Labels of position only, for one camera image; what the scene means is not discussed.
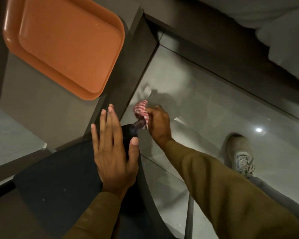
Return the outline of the person's left hand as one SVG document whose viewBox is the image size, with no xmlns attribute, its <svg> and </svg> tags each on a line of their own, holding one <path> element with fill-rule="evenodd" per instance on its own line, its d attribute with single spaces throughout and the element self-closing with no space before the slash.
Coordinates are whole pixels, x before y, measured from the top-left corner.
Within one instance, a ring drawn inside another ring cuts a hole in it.
<svg viewBox="0 0 299 239">
<path fill-rule="evenodd" d="M 123 200 L 128 189 L 133 186 L 139 169 L 128 169 L 124 145 L 108 151 L 108 110 L 100 116 L 99 153 L 94 157 L 103 191 L 110 192 Z"/>
</svg>

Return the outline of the person's right hand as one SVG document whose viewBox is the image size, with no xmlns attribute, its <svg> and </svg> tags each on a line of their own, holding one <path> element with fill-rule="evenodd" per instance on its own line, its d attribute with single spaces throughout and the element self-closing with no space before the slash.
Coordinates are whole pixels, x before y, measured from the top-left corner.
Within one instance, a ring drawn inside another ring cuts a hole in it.
<svg viewBox="0 0 299 239">
<path fill-rule="evenodd" d="M 168 113 L 163 110 L 163 123 L 159 127 L 148 129 L 155 143 L 165 151 L 166 145 L 173 140 L 171 136 L 170 118 Z"/>
</svg>

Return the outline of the red white striped cloth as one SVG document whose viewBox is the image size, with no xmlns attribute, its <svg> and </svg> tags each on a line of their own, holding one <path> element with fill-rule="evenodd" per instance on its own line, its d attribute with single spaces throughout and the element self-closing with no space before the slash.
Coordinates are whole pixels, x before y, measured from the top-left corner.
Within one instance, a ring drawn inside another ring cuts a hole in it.
<svg viewBox="0 0 299 239">
<path fill-rule="evenodd" d="M 149 113 L 146 110 L 148 100 L 142 100 L 136 103 L 133 108 L 135 117 L 137 118 L 137 127 L 142 129 L 148 129 Z"/>
</svg>

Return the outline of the person's left forearm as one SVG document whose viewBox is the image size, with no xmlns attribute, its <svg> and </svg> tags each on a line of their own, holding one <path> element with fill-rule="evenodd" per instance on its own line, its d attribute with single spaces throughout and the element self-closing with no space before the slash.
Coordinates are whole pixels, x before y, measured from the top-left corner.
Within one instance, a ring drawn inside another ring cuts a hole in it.
<svg viewBox="0 0 299 239">
<path fill-rule="evenodd" d="M 62 239 L 111 239 L 122 200 L 100 192 Z"/>
</svg>

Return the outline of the person's right forearm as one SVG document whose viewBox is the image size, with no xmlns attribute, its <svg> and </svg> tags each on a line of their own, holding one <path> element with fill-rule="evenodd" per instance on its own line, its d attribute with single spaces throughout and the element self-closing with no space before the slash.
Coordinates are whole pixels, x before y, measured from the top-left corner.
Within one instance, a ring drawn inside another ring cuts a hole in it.
<svg viewBox="0 0 299 239">
<path fill-rule="evenodd" d="M 167 143 L 165 155 L 219 239 L 299 239 L 299 220 L 218 159 Z"/>
</svg>

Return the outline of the grey table with dark edge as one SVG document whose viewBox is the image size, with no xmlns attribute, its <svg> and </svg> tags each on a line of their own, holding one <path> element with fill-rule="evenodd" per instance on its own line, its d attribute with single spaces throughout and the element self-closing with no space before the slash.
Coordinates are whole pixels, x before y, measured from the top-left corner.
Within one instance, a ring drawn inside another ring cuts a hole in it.
<svg viewBox="0 0 299 239">
<path fill-rule="evenodd" d="M 136 1 L 93 1 L 121 18 L 125 41 L 102 95 L 85 101 L 8 51 L 2 34 L 7 0 L 0 0 L 0 185 L 55 149 L 88 137 L 108 104 L 119 118 L 128 106 L 156 41 Z"/>
</svg>

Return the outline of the orange plastic tray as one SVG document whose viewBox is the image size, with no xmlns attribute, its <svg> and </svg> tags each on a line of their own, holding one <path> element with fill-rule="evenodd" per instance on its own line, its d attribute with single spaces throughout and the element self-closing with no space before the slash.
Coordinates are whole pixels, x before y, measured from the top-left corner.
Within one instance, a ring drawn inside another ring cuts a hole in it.
<svg viewBox="0 0 299 239">
<path fill-rule="evenodd" d="M 9 51 L 82 100 L 98 98 L 124 44 L 119 16 L 92 0 L 7 0 Z"/>
</svg>

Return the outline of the grey sneaker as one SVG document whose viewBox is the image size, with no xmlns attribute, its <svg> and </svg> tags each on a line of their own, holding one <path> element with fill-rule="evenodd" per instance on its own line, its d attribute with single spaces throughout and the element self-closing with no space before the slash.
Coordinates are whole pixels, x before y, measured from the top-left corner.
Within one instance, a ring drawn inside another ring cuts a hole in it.
<svg viewBox="0 0 299 239">
<path fill-rule="evenodd" d="M 231 168 L 245 177 L 252 177 L 255 165 L 249 140 L 245 136 L 234 134 L 227 140 L 226 150 Z"/>
</svg>

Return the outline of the person's grey trouser leg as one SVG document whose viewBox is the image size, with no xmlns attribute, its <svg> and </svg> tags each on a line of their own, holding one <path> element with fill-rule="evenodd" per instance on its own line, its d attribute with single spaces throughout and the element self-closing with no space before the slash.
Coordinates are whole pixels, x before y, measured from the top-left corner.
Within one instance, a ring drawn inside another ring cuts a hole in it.
<svg viewBox="0 0 299 239">
<path fill-rule="evenodd" d="M 299 219 L 299 204 L 297 202 L 275 190 L 273 187 L 271 187 L 258 177 L 246 176 L 246 178 L 254 185 L 256 185 L 259 189 L 261 189 L 265 194 L 267 194 L 267 196 L 286 208 Z"/>
</svg>

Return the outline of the white bedding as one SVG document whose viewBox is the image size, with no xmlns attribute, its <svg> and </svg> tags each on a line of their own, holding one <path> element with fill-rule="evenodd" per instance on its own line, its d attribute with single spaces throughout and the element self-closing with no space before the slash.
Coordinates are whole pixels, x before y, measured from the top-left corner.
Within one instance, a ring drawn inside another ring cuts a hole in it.
<svg viewBox="0 0 299 239">
<path fill-rule="evenodd" d="M 198 0 L 256 30 L 268 58 L 299 80 L 299 0 Z"/>
</svg>

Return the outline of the dark brown bed frame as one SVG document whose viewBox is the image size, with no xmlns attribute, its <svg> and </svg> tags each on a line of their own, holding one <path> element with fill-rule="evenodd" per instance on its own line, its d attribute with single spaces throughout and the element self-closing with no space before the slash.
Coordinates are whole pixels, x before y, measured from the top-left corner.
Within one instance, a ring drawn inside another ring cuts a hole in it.
<svg viewBox="0 0 299 239">
<path fill-rule="evenodd" d="M 254 32 L 197 0 L 134 0 L 148 20 L 211 56 L 210 68 L 299 119 L 299 80 L 268 59 Z"/>
</svg>

